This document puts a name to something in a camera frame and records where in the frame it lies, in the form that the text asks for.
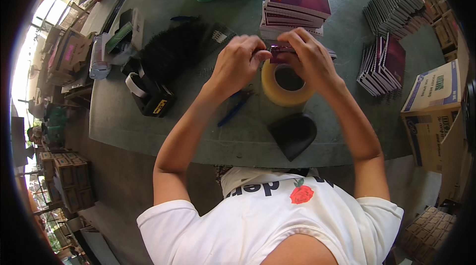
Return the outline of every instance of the fan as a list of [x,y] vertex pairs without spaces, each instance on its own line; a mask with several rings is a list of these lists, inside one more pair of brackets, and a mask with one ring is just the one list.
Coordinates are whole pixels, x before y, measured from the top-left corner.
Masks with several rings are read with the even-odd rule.
[[39,73],[41,69],[38,69],[36,65],[30,66],[30,70],[28,71],[28,78],[32,79],[35,78],[35,76]]

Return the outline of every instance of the rose print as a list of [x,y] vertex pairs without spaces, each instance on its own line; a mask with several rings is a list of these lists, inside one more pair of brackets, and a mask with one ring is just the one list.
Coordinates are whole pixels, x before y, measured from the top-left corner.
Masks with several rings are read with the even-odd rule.
[[311,200],[312,196],[314,195],[314,191],[304,184],[304,179],[300,179],[299,181],[296,180],[294,185],[296,188],[291,193],[291,203],[292,204],[301,204],[306,203]]

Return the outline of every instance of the red rose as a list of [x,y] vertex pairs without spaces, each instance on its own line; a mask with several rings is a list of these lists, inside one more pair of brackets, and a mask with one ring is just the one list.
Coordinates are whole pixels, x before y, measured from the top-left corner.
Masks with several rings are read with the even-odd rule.
[[311,200],[313,195],[314,191],[310,187],[301,185],[294,189],[289,198],[291,198],[291,203],[301,204]]

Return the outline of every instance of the hand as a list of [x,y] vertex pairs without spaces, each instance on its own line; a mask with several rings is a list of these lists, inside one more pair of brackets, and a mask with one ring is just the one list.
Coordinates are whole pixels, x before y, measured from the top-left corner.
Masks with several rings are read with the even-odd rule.
[[258,36],[235,36],[218,54],[213,74],[204,87],[224,101],[241,90],[256,74],[259,64],[269,58],[271,53]]
[[345,85],[336,73],[327,49],[303,28],[282,33],[278,41],[288,42],[296,51],[281,53],[277,57],[286,60],[297,75],[323,96]]

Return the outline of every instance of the yellow label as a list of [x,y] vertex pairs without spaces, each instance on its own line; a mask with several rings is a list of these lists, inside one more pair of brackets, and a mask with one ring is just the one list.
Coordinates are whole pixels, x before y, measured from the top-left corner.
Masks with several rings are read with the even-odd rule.
[[154,114],[159,113],[159,112],[162,110],[162,108],[165,106],[166,103],[167,103],[167,100],[162,100],[162,101],[160,101],[160,103],[159,103],[159,104],[157,105],[157,107],[154,109],[154,112],[153,112],[153,113],[154,113]]

